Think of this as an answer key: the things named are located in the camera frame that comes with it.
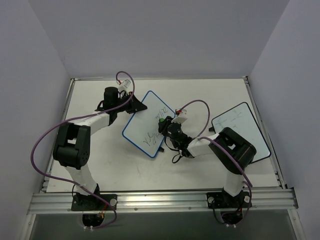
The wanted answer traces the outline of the blue framed whiteboard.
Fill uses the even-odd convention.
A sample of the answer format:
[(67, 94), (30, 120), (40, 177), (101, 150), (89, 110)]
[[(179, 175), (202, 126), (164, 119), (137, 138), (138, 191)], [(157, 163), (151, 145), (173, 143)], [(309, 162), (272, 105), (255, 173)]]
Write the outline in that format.
[(122, 136), (148, 157), (155, 158), (164, 141), (164, 136), (158, 131), (159, 120), (167, 116), (174, 118), (176, 114), (151, 90), (146, 93), (142, 103), (147, 109), (133, 114)]

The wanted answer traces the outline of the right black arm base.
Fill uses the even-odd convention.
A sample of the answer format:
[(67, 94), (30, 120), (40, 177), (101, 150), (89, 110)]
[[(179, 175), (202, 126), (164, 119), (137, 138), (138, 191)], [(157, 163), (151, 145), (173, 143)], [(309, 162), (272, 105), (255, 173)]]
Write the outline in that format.
[(236, 196), (224, 190), (207, 192), (206, 198), (207, 207), (213, 211), (215, 220), (226, 227), (236, 228), (252, 207), (252, 193), (243, 190)]

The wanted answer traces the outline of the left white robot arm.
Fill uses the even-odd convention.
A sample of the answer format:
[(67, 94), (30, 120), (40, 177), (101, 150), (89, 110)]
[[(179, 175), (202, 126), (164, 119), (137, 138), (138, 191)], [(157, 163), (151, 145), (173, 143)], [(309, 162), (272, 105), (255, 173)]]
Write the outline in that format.
[(59, 127), (53, 148), (53, 159), (64, 167), (76, 186), (76, 192), (83, 195), (83, 204), (90, 210), (100, 206), (99, 185), (93, 179), (88, 161), (91, 150), (91, 136), (114, 123), (118, 113), (134, 114), (147, 110), (132, 92), (116, 87), (104, 90), (93, 116), (66, 122)]

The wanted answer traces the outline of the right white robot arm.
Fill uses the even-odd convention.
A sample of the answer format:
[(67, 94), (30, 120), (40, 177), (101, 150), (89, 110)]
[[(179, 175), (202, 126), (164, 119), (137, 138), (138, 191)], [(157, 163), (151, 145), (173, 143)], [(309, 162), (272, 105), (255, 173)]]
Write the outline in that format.
[(174, 122), (170, 116), (158, 121), (158, 132), (172, 143), (171, 150), (178, 158), (194, 159), (205, 155), (215, 155), (227, 170), (223, 186), (222, 200), (227, 206), (240, 201), (240, 192), (245, 184), (252, 186), (245, 174), (246, 167), (252, 163), (256, 148), (229, 127), (212, 136), (190, 137), (182, 131), (182, 124)]

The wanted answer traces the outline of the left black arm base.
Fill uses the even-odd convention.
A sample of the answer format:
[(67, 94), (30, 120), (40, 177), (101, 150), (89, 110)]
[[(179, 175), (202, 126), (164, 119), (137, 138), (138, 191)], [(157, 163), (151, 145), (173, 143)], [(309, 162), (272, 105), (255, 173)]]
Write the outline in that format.
[(100, 227), (106, 219), (105, 211), (111, 210), (103, 201), (92, 195), (82, 195), (78, 192), (72, 195), (71, 211), (73, 212), (90, 212), (98, 213), (82, 214), (82, 223), (86, 227)]

